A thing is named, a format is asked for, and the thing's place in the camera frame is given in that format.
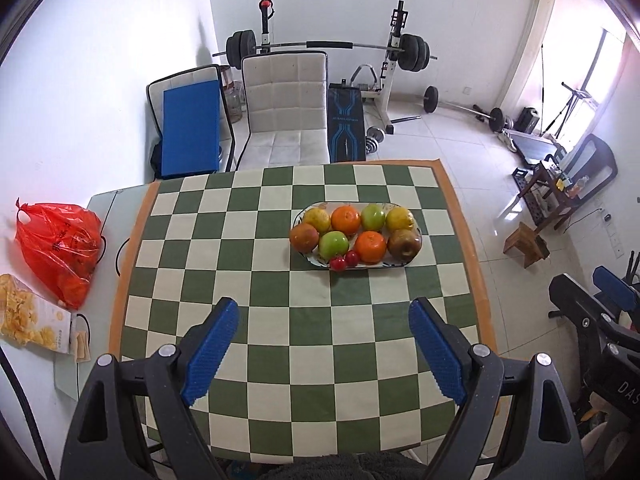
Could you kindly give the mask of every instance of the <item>green apple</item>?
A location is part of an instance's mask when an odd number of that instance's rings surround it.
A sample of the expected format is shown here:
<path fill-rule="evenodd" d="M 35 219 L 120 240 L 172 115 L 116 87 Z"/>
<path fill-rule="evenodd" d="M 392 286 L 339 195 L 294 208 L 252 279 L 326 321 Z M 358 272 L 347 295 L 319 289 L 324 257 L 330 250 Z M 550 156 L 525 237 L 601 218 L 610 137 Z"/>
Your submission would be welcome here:
<path fill-rule="evenodd" d="M 380 231 L 385 224 L 385 212 L 378 204 L 369 204 L 360 213 L 364 231 Z"/>
<path fill-rule="evenodd" d="M 334 256 L 342 256 L 348 250 L 349 241 L 340 231 L 329 231 L 320 238 L 318 252 L 325 260 L 330 260 Z"/>

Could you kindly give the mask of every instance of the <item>yellow and white package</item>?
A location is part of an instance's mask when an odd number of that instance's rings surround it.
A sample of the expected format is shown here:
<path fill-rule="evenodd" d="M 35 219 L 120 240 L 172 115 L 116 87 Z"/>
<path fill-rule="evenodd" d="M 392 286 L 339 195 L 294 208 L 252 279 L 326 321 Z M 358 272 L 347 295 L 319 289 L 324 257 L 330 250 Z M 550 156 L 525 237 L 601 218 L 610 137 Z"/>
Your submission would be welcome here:
<path fill-rule="evenodd" d="M 22 345 L 69 352 L 71 313 L 44 300 L 10 274 L 0 276 L 0 333 Z"/>

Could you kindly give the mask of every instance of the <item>blue gripper pad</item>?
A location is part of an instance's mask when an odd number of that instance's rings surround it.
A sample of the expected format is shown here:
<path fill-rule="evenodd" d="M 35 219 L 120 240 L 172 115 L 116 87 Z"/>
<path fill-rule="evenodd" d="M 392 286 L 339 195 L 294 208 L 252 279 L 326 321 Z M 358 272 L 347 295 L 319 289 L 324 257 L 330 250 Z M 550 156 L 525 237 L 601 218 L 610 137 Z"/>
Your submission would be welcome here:
<path fill-rule="evenodd" d="M 597 286 L 607 297 L 625 312 L 636 309 L 636 292 L 613 272 L 603 266 L 593 271 L 593 285 Z"/>
<path fill-rule="evenodd" d="M 187 406 L 207 393 L 238 322 L 238 304 L 221 298 L 204 323 L 192 326 L 180 342 L 183 361 L 178 361 L 178 368 L 184 374 L 180 395 Z"/>
<path fill-rule="evenodd" d="M 409 327 L 442 394 L 459 406 L 464 404 L 471 357 L 466 353 L 470 344 L 462 332 L 444 323 L 426 298 L 411 302 Z"/>

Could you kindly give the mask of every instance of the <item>orange fruit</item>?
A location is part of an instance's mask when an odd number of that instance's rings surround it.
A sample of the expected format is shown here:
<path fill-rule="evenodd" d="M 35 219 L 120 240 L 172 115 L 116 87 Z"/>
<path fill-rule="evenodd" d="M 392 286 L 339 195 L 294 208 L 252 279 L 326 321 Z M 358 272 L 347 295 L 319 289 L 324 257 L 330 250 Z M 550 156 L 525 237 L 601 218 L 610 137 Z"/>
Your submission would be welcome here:
<path fill-rule="evenodd" d="M 385 257 L 385 237 L 375 231 L 364 231 L 353 245 L 353 250 L 358 253 L 365 264 L 376 264 Z"/>
<path fill-rule="evenodd" d="M 318 245 L 320 235 L 311 224 L 298 224 L 289 231 L 291 247 L 299 253 L 310 253 Z"/>
<path fill-rule="evenodd" d="M 352 205 L 341 205 L 331 213 L 331 226 L 334 231 L 354 235 L 360 228 L 360 213 Z"/>

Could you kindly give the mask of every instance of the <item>gray fuzzy fabric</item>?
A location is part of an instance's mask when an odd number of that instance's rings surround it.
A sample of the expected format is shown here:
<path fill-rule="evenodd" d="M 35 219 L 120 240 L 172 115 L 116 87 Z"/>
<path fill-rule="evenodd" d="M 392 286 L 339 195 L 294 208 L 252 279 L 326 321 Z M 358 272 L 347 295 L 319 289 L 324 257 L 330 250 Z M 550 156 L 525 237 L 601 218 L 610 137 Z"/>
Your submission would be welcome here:
<path fill-rule="evenodd" d="M 399 453 L 331 455 L 296 460 L 260 480 L 420 480 L 427 466 Z"/>

